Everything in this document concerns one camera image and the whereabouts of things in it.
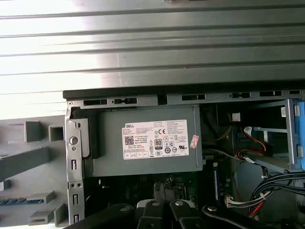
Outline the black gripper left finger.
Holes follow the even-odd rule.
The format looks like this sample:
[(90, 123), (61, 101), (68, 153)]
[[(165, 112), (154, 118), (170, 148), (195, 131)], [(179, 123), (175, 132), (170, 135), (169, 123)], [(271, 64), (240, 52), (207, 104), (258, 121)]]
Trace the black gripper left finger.
[(116, 204), (72, 225), (70, 229), (163, 229), (166, 203), (144, 200), (142, 208)]

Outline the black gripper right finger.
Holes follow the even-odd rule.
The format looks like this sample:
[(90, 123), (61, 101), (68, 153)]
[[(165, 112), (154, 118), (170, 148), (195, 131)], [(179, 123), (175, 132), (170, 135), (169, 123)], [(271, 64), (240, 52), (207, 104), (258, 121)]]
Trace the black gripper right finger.
[(182, 229), (270, 229), (271, 226), (233, 210), (205, 205), (198, 210), (183, 200), (170, 203), (175, 221)]

